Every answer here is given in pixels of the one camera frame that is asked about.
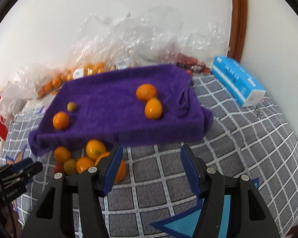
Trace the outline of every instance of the gray bedsheet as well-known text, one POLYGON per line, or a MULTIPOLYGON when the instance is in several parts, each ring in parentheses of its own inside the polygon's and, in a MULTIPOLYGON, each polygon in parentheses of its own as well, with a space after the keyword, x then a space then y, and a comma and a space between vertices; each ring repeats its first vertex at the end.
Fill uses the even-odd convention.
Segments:
MULTIPOLYGON (((189 143, 194 154, 224 175, 259 177, 260 193, 280 235, 285 236, 298 214, 298 139, 278 106, 266 96, 259 109, 240 108, 212 76, 194 77, 193 88, 201 105, 214 112, 214 122, 205 138, 189 143)), ((43 117, 41 111, 38 108, 18 114, 10 125, 1 158, 2 164, 6 156, 14 160, 25 148, 24 158, 30 156, 44 166, 28 184, 28 191, 17 199, 22 224, 53 178, 56 164, 52 153, 36 158, 27 145, 29 132, 43 117)), ((127 175, 106 198, 100 199, 111 237, 169 237, 150 224, 196 205, 180 161, 183 142, 124 149, 127 175)), ((74 157, 83 154, 83 150, 73 153, 74 157)), ((77 197, 73 214, 76 236, 82 237, 77 197)))

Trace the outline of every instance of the white wall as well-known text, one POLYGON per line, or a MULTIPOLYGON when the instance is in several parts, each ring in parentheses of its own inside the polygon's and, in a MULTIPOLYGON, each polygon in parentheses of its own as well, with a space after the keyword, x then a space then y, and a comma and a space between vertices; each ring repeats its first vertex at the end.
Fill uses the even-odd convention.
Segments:
MULTIPOLYGON (((186 30, 202 31, 221 20, 229 39, 231 0, 19 0, 0 25, 0 88, 21 66, 63 67, 84 20, 91 13, 110 14, 115 4, 136 13, 154 5, 174 6, 183 12, 186 30)), ((117 9, 112 14, 126 16, 117 9)))
POLYGON ((242 65, 266 87, 298 136, 298 17, 285 0, 249 0, 242 65))

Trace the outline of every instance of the plastic bag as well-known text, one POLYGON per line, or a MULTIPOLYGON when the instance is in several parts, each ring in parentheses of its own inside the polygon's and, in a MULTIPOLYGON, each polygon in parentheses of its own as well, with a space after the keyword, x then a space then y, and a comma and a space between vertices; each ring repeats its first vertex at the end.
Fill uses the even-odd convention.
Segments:
POLYGON ((27 100, 42 98, 62 85, 61 73, 39 64, 21 68, 15 80, 8 82, 1 92, 0 116, 3 119, 0 119, 6 127, 27 100))
POLYGON ((72 46, 66 70, 75 79, 116 69, 175 63, 182 13, 158 6, 142 17, 130 13, 116 25, 90 16, 72 46))
POLYGON ((116 25, 90 16, 72 46, 67 79, 169 63, 209 74, 214 57, 228 50, 223 30, 209 24, 203 33, 183 35, 182 28, 181 11, 167 6, 153 7, 142 17, 129 13, 116 25))
POLYGON ((187 33, 179 38, 179 51, 198 60, 200 65, 211 68, 215 56, 226 56, 229 50, 221 23, 209 24, 202 33, 187 33))

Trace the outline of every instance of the white label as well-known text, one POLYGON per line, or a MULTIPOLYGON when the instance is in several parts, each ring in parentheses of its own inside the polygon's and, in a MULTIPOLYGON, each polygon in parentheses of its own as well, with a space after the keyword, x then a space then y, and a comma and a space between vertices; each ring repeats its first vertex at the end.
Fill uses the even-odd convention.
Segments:
POLYGON ((76 69, 73 73, 73 79, 76 80, 82 77, 84 77, 84 69, 83 68, 76 69))
POLYGON ((253 87, 256 87, 256 84, 250 78, 248 78, 247 80, 253 87))

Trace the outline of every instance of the tissue box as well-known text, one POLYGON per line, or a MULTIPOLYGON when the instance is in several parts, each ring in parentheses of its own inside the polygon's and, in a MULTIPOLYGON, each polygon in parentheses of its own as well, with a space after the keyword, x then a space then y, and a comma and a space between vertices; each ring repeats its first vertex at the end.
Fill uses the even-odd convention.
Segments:
POLYGON ((211 72, 242 107, 257 105, 266 93, 264 87, 231 58, 216 56, 211 72))

